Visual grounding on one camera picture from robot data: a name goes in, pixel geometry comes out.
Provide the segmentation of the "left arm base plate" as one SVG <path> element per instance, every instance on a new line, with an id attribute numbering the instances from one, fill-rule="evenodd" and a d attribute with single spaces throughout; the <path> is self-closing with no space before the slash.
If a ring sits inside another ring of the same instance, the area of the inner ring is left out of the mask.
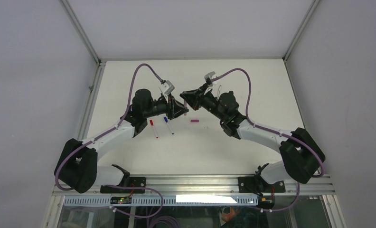
<path id="1" fill-rule="evenodd" d="M 118 185 L 119 187 L 127 187 L 127 188 L 143 188 L 146 187 L 146 177 L 143 176 L 132 176 L 128 177 L 125 180 L 122 180 L 121 183 Z M 101 186 L 100 193 L 102 194 L 130 194 L 130 193 L 137 193 L 142 194 L 145 193 L 145 190 L 141 189 L 119 189 L 113 188 L 108 186 Z"/>

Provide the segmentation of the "white pen red tip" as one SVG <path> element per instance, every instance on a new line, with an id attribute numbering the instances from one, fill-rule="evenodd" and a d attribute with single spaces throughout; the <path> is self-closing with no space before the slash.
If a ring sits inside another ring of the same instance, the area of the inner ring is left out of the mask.
<path id="1" fill-rule="evenodd" d="M 152 128 L 153 128 L 153 132 L 155 134 L 155 137 L 158 139 L 159 136 L 158 136 L 158 133 L 157 133 L 157 130 L 156 130 L 155 126 L 153 125 Z"/>

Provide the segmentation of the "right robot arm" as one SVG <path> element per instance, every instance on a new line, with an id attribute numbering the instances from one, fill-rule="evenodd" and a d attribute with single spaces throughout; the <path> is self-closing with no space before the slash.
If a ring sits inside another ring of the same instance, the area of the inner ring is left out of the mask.
<path id="1" fill-rule="evenodd" d="M 193 109 L 206 109 L 220 120 L 224 133 L 239 140 L 248 140 L 277 152 L 282 160 L 259 166 L 252 182 L 244 183 L 248 191 L 262 195 L 277 182 L 292 179 L 306 184 L 318 175 L 326 159 L 325 154 L 307 130 L 280 130 L 264 124 L 253 123 L 238 110 L 239 103 L 234 93 L 223 93 L 219 98 L 213 96 L 206 84 L 195 90 L 184 91 L 180 97 Z"/>

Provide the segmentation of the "white pen black tip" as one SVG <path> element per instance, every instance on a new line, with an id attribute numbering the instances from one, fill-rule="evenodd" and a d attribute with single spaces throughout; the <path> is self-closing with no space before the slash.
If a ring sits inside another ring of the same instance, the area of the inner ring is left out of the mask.
<path id="1" fill-rule="evenodd" d="M 169 128 L 171 134 L 174 135 L 174 131 L 173 131 L 173 129 L 172 129 L 170 123 L 169 123 L 169 122 L 166 122 L 166 124 L 167 124 L 167 126 L 168 126 L 168 128 Z"/>

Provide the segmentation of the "black green pen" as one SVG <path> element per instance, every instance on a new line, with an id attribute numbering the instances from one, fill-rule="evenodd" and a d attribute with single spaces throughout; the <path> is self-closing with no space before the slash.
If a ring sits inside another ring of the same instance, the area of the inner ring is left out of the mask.
<path id="1" fill-rule="evenodd" d="M 218 90 L 217 90 L 217 95 L 216 95 L 216 98 L 217 98 L 217 99 L 220 98 L 221 91 L 222 91 L 222 86 L 219 85 Z"/>

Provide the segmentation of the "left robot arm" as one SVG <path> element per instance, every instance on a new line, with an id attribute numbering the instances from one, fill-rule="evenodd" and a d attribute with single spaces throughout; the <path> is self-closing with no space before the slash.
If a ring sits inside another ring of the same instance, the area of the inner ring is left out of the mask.
<path id="1" fill-rule="evenodd" d="M 98 161 L 140 134 L 149 118 L 164 114 L 172 120 L 188 112 L 173 95 L 161 95 L 154 100 L 148 89 L 137 90 L 130 102 L 127 113 L 103 133 L 81 141 L 72 138 L 65 143 L 54 171 L 59 189 L 85 193 L 93 186 L 111 185 L 118 193 L 126 192 L 129 173 L 118 165 L 99 166 Z"/>

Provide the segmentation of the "pink pen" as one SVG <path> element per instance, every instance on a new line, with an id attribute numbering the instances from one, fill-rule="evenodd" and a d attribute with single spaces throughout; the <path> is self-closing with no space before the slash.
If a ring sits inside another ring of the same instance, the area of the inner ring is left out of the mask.
<path id="1" fill-rule="evenodd" d="M 185 108 L 186 110 L 188 110 L 187 102 L 186 102 L 186 101 L 184 101 L 184 108 Z"/>

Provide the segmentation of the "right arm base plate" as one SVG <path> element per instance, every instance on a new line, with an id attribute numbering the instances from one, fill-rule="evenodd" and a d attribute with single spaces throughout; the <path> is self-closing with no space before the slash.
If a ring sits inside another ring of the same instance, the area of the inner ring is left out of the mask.
<path id="1" fill-rule="evenodd" d="M 253 193 L 257 195 L 266 193 L 285 193 L 283 181 L 268 184 L 255 176 L 241 176 L 237 178 L 239 193 Z"/>

